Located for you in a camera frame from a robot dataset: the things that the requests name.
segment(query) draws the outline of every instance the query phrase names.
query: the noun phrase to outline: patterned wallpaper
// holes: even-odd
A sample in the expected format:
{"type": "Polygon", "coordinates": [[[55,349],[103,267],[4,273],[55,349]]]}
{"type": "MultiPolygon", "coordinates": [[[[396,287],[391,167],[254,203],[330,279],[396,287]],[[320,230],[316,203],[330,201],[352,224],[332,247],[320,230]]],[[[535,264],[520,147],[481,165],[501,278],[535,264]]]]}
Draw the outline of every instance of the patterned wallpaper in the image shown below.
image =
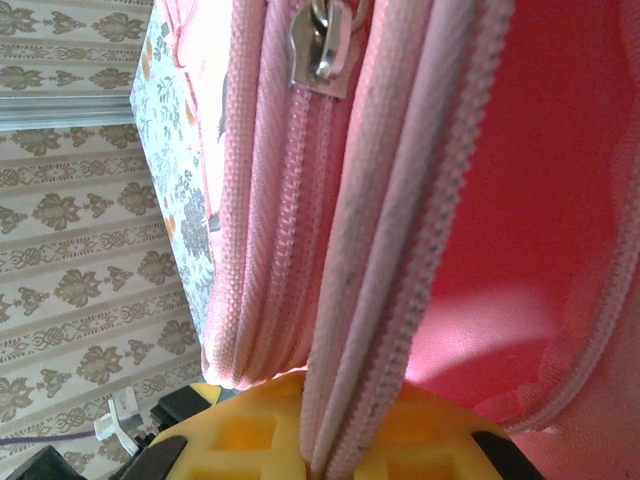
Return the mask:
{"type": "MultiPolygon", "coordinates": [[[[136,128],[0,132],[0,438],[90,430],[115,389],[148,409],[199,367],[136,128]]],[[[0,478],[37,448],[0,447],[0,478]]],[[[92,479],[127,459],[56,448],[92,479]]]]}
{"type": "Polygon", "coordinates": [[[153,0],[0,0],[0,97],[131,90],[153,0]]]}

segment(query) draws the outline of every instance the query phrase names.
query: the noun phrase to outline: white plug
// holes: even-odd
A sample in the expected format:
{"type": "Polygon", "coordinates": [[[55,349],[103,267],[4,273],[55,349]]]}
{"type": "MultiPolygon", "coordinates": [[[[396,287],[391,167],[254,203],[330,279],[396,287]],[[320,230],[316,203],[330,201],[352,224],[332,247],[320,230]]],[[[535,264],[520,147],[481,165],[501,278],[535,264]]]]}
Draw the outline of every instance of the white plug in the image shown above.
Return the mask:
{"type": "Polygon", "coordinates": [[[109,399],[109,413],[93,422],[96,438],[102,442],[115,433],[127,453],[132,456],[135,455],[138,451],[138,446],[125,433],[120,423],[133,418],[137,414],[138,402],[133,388],[126,387],[123,390],[118,390],[113,394],[113,398],[109,399]]]}

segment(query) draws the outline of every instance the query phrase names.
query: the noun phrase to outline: floral fabric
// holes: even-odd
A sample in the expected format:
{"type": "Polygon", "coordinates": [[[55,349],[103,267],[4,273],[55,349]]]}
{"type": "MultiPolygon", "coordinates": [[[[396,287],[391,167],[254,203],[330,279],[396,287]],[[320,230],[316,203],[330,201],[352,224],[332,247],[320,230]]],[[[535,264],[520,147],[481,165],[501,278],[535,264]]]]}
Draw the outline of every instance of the floral fabric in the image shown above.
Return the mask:
{"type": "Polygon", "coordinates": [[[202,339],[214,264],[205,222],[200,141],[187,102],[188,86],[183,73],[175,67],[166,33],[154,8],[131,105],[177,269],[202,339]]]}

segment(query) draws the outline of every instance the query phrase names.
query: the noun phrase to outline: wall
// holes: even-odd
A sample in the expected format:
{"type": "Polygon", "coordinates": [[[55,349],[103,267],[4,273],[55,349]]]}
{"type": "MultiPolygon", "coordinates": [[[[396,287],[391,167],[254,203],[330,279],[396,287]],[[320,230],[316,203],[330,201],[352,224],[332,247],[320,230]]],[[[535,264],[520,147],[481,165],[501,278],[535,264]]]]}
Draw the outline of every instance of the wall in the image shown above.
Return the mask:
{"type": "Polygon", "coordinates": [[[152,0],[0,0],[0,129],[133,122],[152,0]]]}
{"type": "Polygon", "coordinates": [[[0,97],[128,96],[152,0],[0,0],[0,97]]]}
{"type": "MultiPolygon", "coordinates": [[[[199,360],[136,128],[0,132],[0,438],[90,430],[126,385],[148,409],[199,360]]],[[[91,479],[127,458],[56,448],[91,479]]],[[[35,451],[0,447],[0,478],[35,451]]]]}

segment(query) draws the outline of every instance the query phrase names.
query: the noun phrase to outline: zipper pull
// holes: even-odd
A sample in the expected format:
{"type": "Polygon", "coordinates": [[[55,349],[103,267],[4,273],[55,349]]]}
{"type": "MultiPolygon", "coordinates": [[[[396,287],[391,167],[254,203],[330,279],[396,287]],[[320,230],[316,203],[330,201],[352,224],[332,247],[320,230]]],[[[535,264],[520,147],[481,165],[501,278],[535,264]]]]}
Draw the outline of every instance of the zipper pull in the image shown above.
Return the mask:
{"type": "MultiPolygon", "coordinates": [[[[356,17],[362,17],[366,4],[361,2],[356,17]]],[[[351,8],[340,0],[311,0],[304,5],[289,31],[289,84],[346,98],[349,77],[359,56],[358,42],[352,39],[362,22],[358,23],[354,22],[351,8]]]]}

